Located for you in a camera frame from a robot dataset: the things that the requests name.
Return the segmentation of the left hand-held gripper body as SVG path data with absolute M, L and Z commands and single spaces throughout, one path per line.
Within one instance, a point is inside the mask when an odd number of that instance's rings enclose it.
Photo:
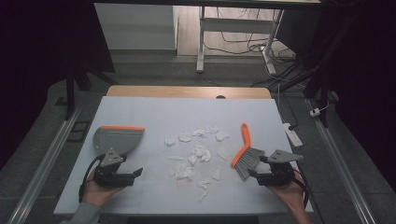
M 117 173 L 124 158 L 110 149 L 95 168 L 93 180 L 104 188 L 123 188 L 127 182 Z

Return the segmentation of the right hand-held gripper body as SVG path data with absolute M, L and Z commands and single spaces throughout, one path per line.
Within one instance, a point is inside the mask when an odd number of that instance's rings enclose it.
M 292 161 L 301 160 L 302 158 L 302 155 L 277 149 L 267 158 L 267 163 L 270 165 L 271 171 L 267 186 L 282 187 L 288 185 L 295 177 L 290 163 Z

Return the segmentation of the orange brush with gray bristles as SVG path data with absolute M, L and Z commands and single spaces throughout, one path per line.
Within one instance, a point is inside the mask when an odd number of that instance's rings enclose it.
M 246 181 L 249 178 L 248 171 L 254 170 L 258 166 L 261 162 L 260 156 L 263 156 L 265 152 L 251 146 L 249 129 L 246 123 L 241 125 L 241 132 L 244 145 L 233 157 L 231 166 L 236 170 L 240 178 Z

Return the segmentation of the gray dustpan with orange edge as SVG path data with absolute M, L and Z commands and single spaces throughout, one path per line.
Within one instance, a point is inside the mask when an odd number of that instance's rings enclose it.
M 109 150 L 127 154 L 139 145 L 144 132 L 144 127 L 104 125 L 95 131 L 93 147 L 99 154 L 106 154 Z

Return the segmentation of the person's left hand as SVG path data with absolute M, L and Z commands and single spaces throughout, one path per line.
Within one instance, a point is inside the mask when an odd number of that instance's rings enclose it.
M 82 201 L 95 206 L 103 207 L 110 198 L 120 192 L 122 188 L 104 188 L 99 186 L 94 180 L 94 172 L 91 172 L 88 176 L 88 180 L 85 182 Z

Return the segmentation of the white power strip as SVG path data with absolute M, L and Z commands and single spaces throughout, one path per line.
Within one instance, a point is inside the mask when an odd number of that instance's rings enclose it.
M 287 137 L 289 138 L 291 144 L 294 147 L 301 147 L 303 145 L 303 142 L 301 141 L 301 139 L 299 138 L 297 133 L 290 128 L 291 125 L 289 123 L 284 123 L 283 127 L 284 127 L 285 133 L 286 133 Z

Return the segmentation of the black floor plate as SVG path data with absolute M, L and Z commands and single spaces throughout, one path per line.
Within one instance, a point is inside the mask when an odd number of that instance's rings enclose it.
M 67 142 L 81 143 L 85 140 L 90 123 L 88 121 L 76 121 L 66 139 Z

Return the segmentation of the scattered white paper scraps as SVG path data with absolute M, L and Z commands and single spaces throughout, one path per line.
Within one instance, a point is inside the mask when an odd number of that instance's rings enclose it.
M 230 135 L 216 125 L 206 125 L 193 132 L 182 132 L 174 138 L 165 138 L 167 147 L 180 143 L 186 152 L 168 156 L 173 161 L 167 175 L 176 181 L 192 183 L 201 193 L 198 202 L 201 203 L 209 194 L 214 182 L 223 179 L 225 165 L 230 156 L 229 150 L 222 142 Z

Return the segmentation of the white table mat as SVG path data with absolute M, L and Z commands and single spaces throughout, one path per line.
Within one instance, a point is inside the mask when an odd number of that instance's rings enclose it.
M 269 189 L 250 177 L 243 181 L 231 166 L 244 145 L 241 125 L 249 129 L 251 145 L 267 155 L 290 150 L 276 103 L 269 99 L 193 99 L 151 97 L 105 97 L 91 129 L 102 125 L 145 128 L 140 144 L 127 156 L 120 171 L 143 172 L 131 187 L 113 196 L 104 210 L 125 216 L 261 215 L 283 213 L 285 207 Z M 198 202 L 201 191 L 192 183 L 167 175 L 173 161 L 168 156 L 186 152 L 180 143 L 167 147 L 165 138 L 177 139 L 185 131 L 216 125 L 230 135 L 222 142 L 229 150 L 223 179 L 214 182 L 207 197 Z

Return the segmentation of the wooden table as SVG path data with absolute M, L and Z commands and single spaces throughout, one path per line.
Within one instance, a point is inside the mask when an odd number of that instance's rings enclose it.
M 107 96 L 165 97 L 165 98 L 210 98 L 225 99 L 271 99 L 266 88 L 240 87 L 186 87 L 186 86 L 132 86 L 113 85 Z

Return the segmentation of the black metal stand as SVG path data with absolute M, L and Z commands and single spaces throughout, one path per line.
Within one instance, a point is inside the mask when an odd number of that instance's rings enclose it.
M 327 124 L 328 92 L 337 51 L 352 26 L 356 15 L 351 11 L 298 11 L 285 10 L 276 38 L 296 53 L 292 65 L 280 73 L 280 91 L 302 84 L 305 98 L 314 98 L 320 91 L 318 115 Z
M 72 53 L 66 53 L 64 55 L 64 62 L 67 64 L 65 77 L 67 109 L 65 120 L 70 120 L 73 113 L 75 112 L 75 83 L 78 84 L 78 87 L 81 91 L 89 91 L 92 87 L 92 84 L 88 78 L 89 73 L 95 75 L 110 85 L 117 85 L 118 82 L 106 75 L 103 70 L 99 69 L 93 63 L 88 63 L 86 60 L 80 59 L 78 56 L 73 55 Z

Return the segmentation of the dark curtain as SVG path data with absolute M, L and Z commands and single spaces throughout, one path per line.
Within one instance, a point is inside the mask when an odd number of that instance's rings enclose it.
M 320 9 L 356 18 L 337 51 L 330 91 L 355 139 L 396 192 L 396 0 L 321 0 Z
M 0 169 L 65 79 L 66 53 L 115 71 L 94 0 L 0 0 Z

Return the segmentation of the white cabinet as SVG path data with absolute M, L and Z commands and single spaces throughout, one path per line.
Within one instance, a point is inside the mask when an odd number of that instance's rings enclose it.
M 94 4 L 110 49 L 175 50 L 176 17 L 172 6 Z

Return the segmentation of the aluminium floor rail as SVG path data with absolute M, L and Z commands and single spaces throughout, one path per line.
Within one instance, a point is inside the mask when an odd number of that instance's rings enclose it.
M 56 162 L 67 135 L 70 134 L 73 125 L 76 122 L 78 115 L 81 112 L 82 104 L 76 106 L 75 110 L 65 119 L 56 134 L 51 138 L 51 143 L 46 150 L 46 153 L 35 170 L 34 175 L 30 179 L 28 186 L 19 199 L 14 211 L 11 213 L 7 224 L 24 224 L 28 218 L 35 201 L 42 190 L 54 163 Z
M 324 142 L 324 145 L 327 148 L 330 157 L 332 158 L 335 169 L 337 170 L 337 173 L 339 174 L 346 188 L 346 192 L 348 193 L 350 200 L 355 207 L 355 210 L 361 220 L 361 224 L 377 224 L 375 216 L 372 210 L 369 208 L 368 203 L 361 192 L 361 189 L 355 181 L 355 178 L 349 171 L 347 163 L 341 155 L 339 147 L 336 145 L 331 132 L 323 125 L 319 117 L 312 117 L 312 120 L 315 122 L 322 141 Z

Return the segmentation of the white metal desk frame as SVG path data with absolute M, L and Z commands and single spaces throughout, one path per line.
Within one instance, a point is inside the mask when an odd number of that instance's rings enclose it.
M 251 33 L 268 35 L 268 42 L 264 47 L 260 48 L 262 57 L 269 75 L 275 75 L 276 69 L 270 57 L 270 50 L 276 37 L 276 32 L 283 10 L 275 9 L 274 17 L 270 21 L 262 20 L 239 20 L 239 19 L 221 19 L 207 18 L 205 16 L 205 7 L 200 7 L 199 21 L 199 46 L 197 52 L 196 72 L 202 74 L 204 72 L 204 39 L 205 32 L 225 32 L 225 33 Z

